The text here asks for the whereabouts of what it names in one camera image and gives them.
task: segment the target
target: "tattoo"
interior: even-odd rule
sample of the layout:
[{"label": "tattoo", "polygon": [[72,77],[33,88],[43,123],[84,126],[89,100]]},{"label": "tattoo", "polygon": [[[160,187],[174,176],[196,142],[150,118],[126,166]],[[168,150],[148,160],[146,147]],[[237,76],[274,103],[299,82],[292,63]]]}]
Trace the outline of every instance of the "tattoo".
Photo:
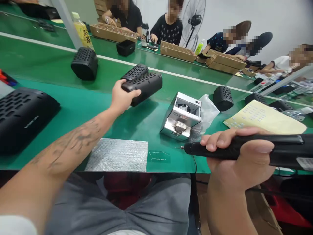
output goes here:
[{"label": "tattoo", "polygon": [[42,157],[44,157],[48,152],[53,151],[52,156],[54,159],[51,163],[49,163],[48,169],[61,165],[61,159],[64,151],[71,150],[74,151],[76,155],[80,155],[84,146],[89,146],[90,144],[95,143],[101,137],[99,120],[95,117],[57,139],[40,152],[33,160],[31,160],[30,163],[34,165],[38,164]]}]

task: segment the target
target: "silver machine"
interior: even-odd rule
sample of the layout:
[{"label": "silver machine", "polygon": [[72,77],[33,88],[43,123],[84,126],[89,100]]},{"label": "silver machine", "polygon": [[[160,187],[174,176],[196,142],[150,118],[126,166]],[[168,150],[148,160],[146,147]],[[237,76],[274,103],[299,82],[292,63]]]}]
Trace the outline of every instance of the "silver machine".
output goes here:
[{"label": "silver machine", "polygon": [[178,92],[166,111],[161,133],[179,141],[190,137],[191,128],[201,121],[201,101]]}]

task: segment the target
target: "yellow drink bottle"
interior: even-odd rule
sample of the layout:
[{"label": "yellow drink bottle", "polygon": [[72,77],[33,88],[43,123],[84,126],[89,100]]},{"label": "yellow drink bottle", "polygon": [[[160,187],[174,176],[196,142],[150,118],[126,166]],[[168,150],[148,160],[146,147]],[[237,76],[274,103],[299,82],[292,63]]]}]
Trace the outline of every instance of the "yellow drink bottle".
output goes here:
[{"label": "yellow drink bottle", "polygon": [[199,45],[198,45],[198,47],[197,47],[197,49],[196,49],[196,51],[195,51],[195,55],[199,55],[200,54],[200,52],[201,52],[201,50],[202,50],[202,48],[203,48],[203,45],[204,45],[204,39],[202,39],[202,41],[199,43]]},{"label": "yellow drink bottle", "polygon": [[74,18],[74,25],[79,38],[82,41],[82,45],[94,50],[86,25],[80,20],[78,13],[72,12],[72,15]]}]

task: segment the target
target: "white strip on workbench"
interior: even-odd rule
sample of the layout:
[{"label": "white strip on workbench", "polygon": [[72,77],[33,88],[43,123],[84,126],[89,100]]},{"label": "white strip on workbench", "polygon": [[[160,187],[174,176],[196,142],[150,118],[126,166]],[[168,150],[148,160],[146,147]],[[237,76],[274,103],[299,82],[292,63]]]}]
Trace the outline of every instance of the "white strip on workbench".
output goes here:
[{"label": "white strip on workbench", "polygon": [[[17,39],[17,40],[21,40],[21,41],[25,41],[25,42],[30,42],[30,43],[34,43],[34,44],[38,44],[38,45],[48,46],[48,47],[56,48],[56,49],[59,49],[59,50],[64,50],[64,51],[69,51],[69,52],[77,52],[76,49],[63,47],[63,46],[58,46],[58,45],[54,45],[54,44],[51,44],[51,43],[41,42],[41,41],[34,40],[34,39],[28,39],[28,38],[16,36],[16,35],[13,35],[13,34],[7,34],[7,33],[0,32],[0,36],[13,38],[13,39]],[[130,65],[130,66],[137,65],[137,64],[134,64],[134,63],[130,63],[130,62],[126,62],[126,61],[122,61],[122,60],[118,60],[118,59],[113,59],[113,58],[106,57],[106,56],[103,56],[103,55],[97,55],[97,57],[100,58],[100,59],[109,60],[109,61],[117,62],[117,63],[120,63],[120,64],[126,64],[126,65]],[[165,73],[165,74],[168,74],[168,75],[181,77],[181,78],[189,79],[189,80],[196,81],[196,82],[206,83],[206,84],[210,84],[210,85],[214,85],[214,86],[222,86],[222,84],[213,83],[213,82],[209,82],[209,81],[206,81],[206,80],[201,80],[201,79],[198,79],[198,78],[188,77],[188,76],[185,76],[185,75],[172,73],[172,72],[168,72],[168,71],[164,71],[164,70],[159,70],[159,69],[155,69],[155,68],[151,68],[151,67],[148,67],[148,69],[151,70],[151,71],[155,71],[155,72],[159,72],[159,73]],[[242,90],[242,89],[231,87],[231,86],[226,86],[226,87],[228,87],[231,90],[236,90],[236,91],[241,91],[241,92],[244,92],[244,93],[251,94],[250,91]],[[274,99],[274,100],[279,100],[279,98],[275,98],[275,97],[271,97],[271,96],[265,96],[265,97],[270,98],[270,99]],[[293,101],[287,101],[287,102],[288,103],[292,103],[292,104],[297,104],[297,105],[313,108],[313,106],[306,105],[306,104],[301,104],[301,103],[297,103],[297,102],[293,102]]]}]

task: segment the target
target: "gray shorts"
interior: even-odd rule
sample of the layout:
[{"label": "gray shorts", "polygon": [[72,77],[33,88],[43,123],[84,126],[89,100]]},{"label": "gray shorts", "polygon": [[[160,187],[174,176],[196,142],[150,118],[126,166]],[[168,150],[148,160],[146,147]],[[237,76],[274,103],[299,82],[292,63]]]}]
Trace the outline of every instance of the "gray shorts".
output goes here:
[{"label": "gray shorts", "polygon": [[188,177],[165,180],[121,210],[97,185],[72,174],[56,199],[45,234],[106,235],[128,229],[147,235],[184,235],[188,232],[190,193]]}]

